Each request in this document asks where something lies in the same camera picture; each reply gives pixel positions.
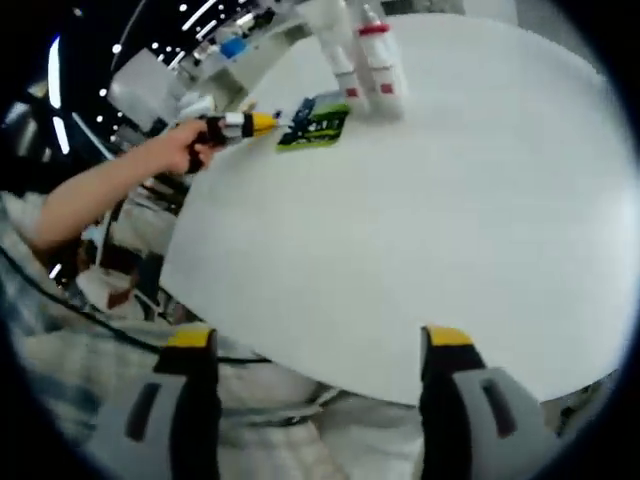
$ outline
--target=white bottle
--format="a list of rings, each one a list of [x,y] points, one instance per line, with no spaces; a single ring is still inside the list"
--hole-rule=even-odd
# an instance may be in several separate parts
[[[323,42],[323,50],[351,113],[357,116],[366,115],[369,112],[369,101],[358,80],[355,66],[344,49],[339,45]]]
[[[404,96],[398,62],[389,48],[391,27],[380,21],[369,5],[362,7],[358,39],[374,81],[372,106],[382,115],[397,118],[404,113]]]

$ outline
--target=white round table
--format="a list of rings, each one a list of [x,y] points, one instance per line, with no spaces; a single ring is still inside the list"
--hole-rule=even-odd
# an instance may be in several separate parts
[[[462,328],[540,400],[614,369],[637,307],[631,135],[605,79],[513,27],[391,19],[402,122],[333,147],[279,135],[194,182],[163,271],[196,314],[317,380],[416,404],[425,324]],[[336,86],[316,39],[250,98],[293,111]]]

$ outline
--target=black cable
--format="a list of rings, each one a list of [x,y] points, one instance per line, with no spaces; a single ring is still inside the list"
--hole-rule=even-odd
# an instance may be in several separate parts
[[[124,330],[114,327],[110,325],[108,322],[104,320],[100,320],[95,315],[92,315],[88,312],[81,310],[70,302],[67,302],[61,298],[56,297],[54,294],[47,292],[38,282],[36,282],[33,278],[31,278],[27,272],[16,262],[11,255],[7,253],[4,247],[0,246],[0,253],[7,260],[7,263],[13,268],[13,270],[22,277],[22,279],[27,282],[27,284],[35,289],[38,293],[48,298],[52,302],[60,305],[61,307],[70,310],[84,319],[90,321],[91,323],[98,325],[99,327],[104,328],[109,333],[111,333],[117,340],[125,343],[131,347],[137,348],[144,352],[153,353],[154,355],[159,355],[162,347],[157,345],[153,345],[151,343],[145,342],[144,340],[140,340],[133,335],[129,335]],[[225,363],[229,365],[250,365],[250,364],[261,364],[261,363],[271,363],[271,360],[267,358],[232,358],[232,357],[218,357],[218,363]]]

